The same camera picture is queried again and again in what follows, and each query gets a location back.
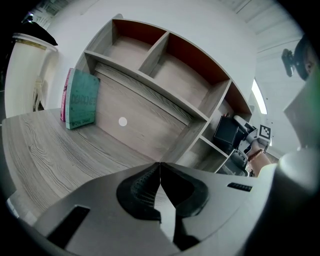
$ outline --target wooden shelf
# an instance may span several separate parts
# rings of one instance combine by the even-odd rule
[[[234,115],[238,115],[246,121],[250,121],[250,118],[252,116],[248,103],[242,97],[241,92],[233,82],[227,90],[227,93],[225,94],[225,97],[220,106],[214,111],[213,115],[211,116],[211,120],[202,134],[203,137],[215,144],[213,138],[219,125],[221,116],[228,114],[231,118]]]
[[[155,161],[96,125],[67,129],[58,108],[5,119],[2,132],[6,163],[26,207],[19,217],[27,222],[92,179]]]
[[[165,33],[165,30],[152,25],[113,19],[98,32],[86,50],[138,69],[148,50]]]
[[[109,130],[109,126],[113,126],[108,121],[112,113],[107,113],[105,109],[111,108],[107,104],[113,99],[106,100],[108,93],[105,93],[103,99],[100,98],[103,103],[97,111],[98,116],[101,117],[101,112],[105,112],[105,116],[101,118],[104,121],[98,121],[97,125],[105,126],[105,131],[115,134],[113,136],[125,144],[157,161],[187,163],[188,157],[195,154],[198,157],[194,160],[199,161],[191,165],[212,172],[229,157],[212,143],[221,116],[229,113],[247,121],[251,117],[248,104],[236,84],[204,51],[173,32],[143,22],[122,19],[119,15],[92,39],[76,68],[91,74],[97,71],[100,73],[98,76],[107,76],[118,83],[117,86],[125,87],[121,87],[122,91],[134,93],[131,96],[135,101],[143,101],[144,104],[148,102],[153,113],[161,113],[163,120],[169,120],[168,123],[158,123],[153,120],[154,117],[146,115],[144,118],[138,114],[135,117],[134,114],[136,120],[144,123],[144,126],[153,122],[161,130],[164,129],[160,138],[156,133],[151,136],[148,130],[139,127],[142,129],[141,134],[146,135],[146,138],[140,138],[141,141],[155,143],[158,151],[154,151],[155,148],[150,144],[141,148],[141,145],[136,145],[138,141],[133,139],[137,136],[133,135],[137,127],[129,135],[117,134],[116,126],[114,130]],[[131,102],[131,106],[127,107],[138,109],[138,102]],[[120,105],[114,102],[113,107],[121,109]],[[203,150],[196,152],[200,146],[204,146]]]
[[[225,96],[230,79],[209,59],[195,45],[167,32],[152,46],[139,70],[210,117],[216,102]]]
[[[236,154],[236,158],[234,158],[235,156],[231,156],[228,158],[227,161],[225,161],[225,163],[223,163],[223,165],[221,165],[221,167],[219,168],[219,170],[217,171],[218,174],[227,174],[227,175],[237,175],[237,176],[248,176],[249,173],[244,170],[243,167],[239,167],[236,163],[239,161],[240,156],[238,157],[238,154]]]
[[[211,147],[213,147],[216,151],[218,151],[221,155],[223,155],[225,158],[228,158],[229,155],[227,155],[225,152],[223,152],[220,148],[218,148],[216,145],[214,145],[212,142],[210,142],[209,140],[207,140],[205,137],[200,136],[199,137],[201,140],[203,140],[205,143],[207,143],[208,145],[210,145]]]
[[[186,125],[112,76],[95,75],[100,78],[95,124],[135,151],[160,161]],[[121,117],[127,119],[124,127],[119,125]]]
[[[227,157],[201,138],[177,161],[178,165],[215,173]]]
[[[200,120],[204,120],[204,121],[209,120],[209,118],[207,116],[205,116],[200,110],[198,110],[196,107],[191,105],[185,99],[183,99],[179,95],[175,94],[171,90],[164,90],[150,76],[148,76],[138,70],[134,70],[129,67],[126,67],[125,65],[123,65],[123,63],[117,62],[114,59],[111,59],[111,58],[106,57],[104,55],[98,54],[96,52],[85,50],[84,56],[85,56],[86,60],[90,60],[91,67],[89,68],[89,70],[90,70],[91,74],[94,74],[95,68],[98,63],[103,63],[105,65],[108,65],[108,66],[128,75],[129,77],[134,78],[135,80],[137,80],[137,81],[141,82],[142,84],[148,86],[149,88],[153,89],[157,93],[163,95],[165,98],[167,98],[169,101],[173,102],[175,105],[180,107],[185,112],[189,113],[191,116],[198,118]]]

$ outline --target white ceiling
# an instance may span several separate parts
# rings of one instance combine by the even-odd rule
[[[219,1],[245,21],[257,37],[255,79],[264,98],[267,115],[260,114],[255,98],[251,96],[249,104],[256,106],[252,122],[260,122],[271,127],[271,154],[279,157],[295,151],[300,144],[283,110],[305,82],[296,72],[293,77],[287,76],[281,54],[285,48],[294,51],[303,35],[302,30],[277,1]]]

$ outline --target pink book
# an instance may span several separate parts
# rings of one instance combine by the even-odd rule
[[[63,93],[62,93],[60,119],[64,122],[66,121],[66,97],[67,97],[67,87],[68,87],[68,81],[69,81],[71,70],[73,70],[73,68],[69,68],[69,72],[68,72],[68,75],[66,76]]]

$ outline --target round white sticker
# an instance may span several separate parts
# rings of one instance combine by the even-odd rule
[[[125,117],[120,117],[119,118],[119,125],[120,126],[126,126],[127,125],[127,123],[128,123],[128,121],[127,121],[127,119],[125,118]]]

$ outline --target person's hand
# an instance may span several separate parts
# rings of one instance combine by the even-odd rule
[[[250,157],[251,155],[253,155],[254,153],[256,153],[257,151],[259,151],[260,145],[258,143],[258,140],[255,139],[252,143],[251,143],[251,150],[248,152],[248,154],[246,154],[248,157]]]

